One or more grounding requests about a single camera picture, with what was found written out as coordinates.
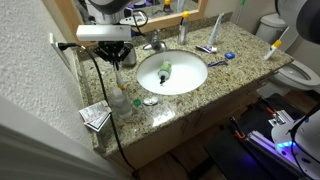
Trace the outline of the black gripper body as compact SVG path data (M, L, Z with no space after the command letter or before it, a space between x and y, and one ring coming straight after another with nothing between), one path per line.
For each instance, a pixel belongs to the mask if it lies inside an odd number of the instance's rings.
M110 55L116 62L118 55L123 55L126 58L130 49L124 46L123 41L99 41L93 52L105 61L107 61L107 55Z

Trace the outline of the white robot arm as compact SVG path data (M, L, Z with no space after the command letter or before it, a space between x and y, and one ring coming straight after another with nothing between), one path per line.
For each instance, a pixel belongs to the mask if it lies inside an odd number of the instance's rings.
M98 11L113 15L133 0L88 0ZM320 44L320 0L275 0L280 17L302 38ZM271 134L278 154L306 178L320 180L319 106L302 119L276 125Z

